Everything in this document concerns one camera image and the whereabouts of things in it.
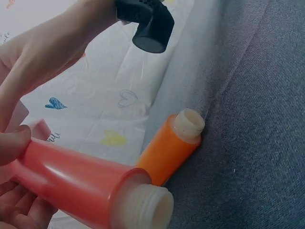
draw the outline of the white bottle neck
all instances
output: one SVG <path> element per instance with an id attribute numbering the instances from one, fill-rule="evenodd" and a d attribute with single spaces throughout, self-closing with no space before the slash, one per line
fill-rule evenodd
<path id="1" fill-rule="evenodd" d="M 189 141 L 197 138 L 205 126 L 204 119 L 194 110 L 185 109 L 181 111 L 173 121 L 173 131 L 182 140 Z"/>
<path id="2" fill-rule="evenodd" d="M 149 176 L 128 178 L 111 210 L 112 229 L 166 229 L 173 213 L 173 196 L 164 187 L 148 184 Z"/>

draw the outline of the orange plastic bottle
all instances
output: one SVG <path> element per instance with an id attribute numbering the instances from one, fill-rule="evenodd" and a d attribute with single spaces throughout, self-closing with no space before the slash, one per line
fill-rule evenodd
<path id="1" fill-rule="evenodd" d="M 173 196 L 141 168 L 38 139 L 10 167 L 26 188 L 93 229 L 165 229 L 172 216 Z"/>
<path id="2" fill-rule="evenodd" d="M 191 109 L 169 116 L 136 166 L 148 172 L 153 185 L 163 185 L 200 145 L 204 126 L 204 119 Z"/>

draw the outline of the threaded bottle neck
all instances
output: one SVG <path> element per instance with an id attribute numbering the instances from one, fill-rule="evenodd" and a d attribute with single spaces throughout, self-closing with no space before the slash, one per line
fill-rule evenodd
<path id="1" fill-rule="evenodd" d="M 166 229 L 173 213 L 173 196 L 164 187 L 137 185 L 125 193 L 121 210 L 126 229 Z"/>

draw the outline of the bottle neck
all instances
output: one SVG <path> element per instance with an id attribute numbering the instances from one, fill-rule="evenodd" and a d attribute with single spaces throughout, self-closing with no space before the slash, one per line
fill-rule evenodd
<path id="1" fill-rule="evenodd" d="M 124 192 L 116 220 L 124 229 L 166 229 L 173 213 L 173 196 L 164 187 L 134 184 Z"/>
<path id="2" fill-rule="evenodd" d="M 181 111 L 173 121 L 173 131 L 182 140 L 189 141 L 197 138 L 205 126 L 204 119 L 194 110 Z"/>

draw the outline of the fingernail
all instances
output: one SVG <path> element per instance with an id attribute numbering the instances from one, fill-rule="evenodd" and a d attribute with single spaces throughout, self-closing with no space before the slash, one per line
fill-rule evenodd
<path id="1" fill-rule="evenodd" d="M 31 129 L 27 125 L 20 125 L 12 134 L 21 135 L 25 138 L 31 138 Z"/>

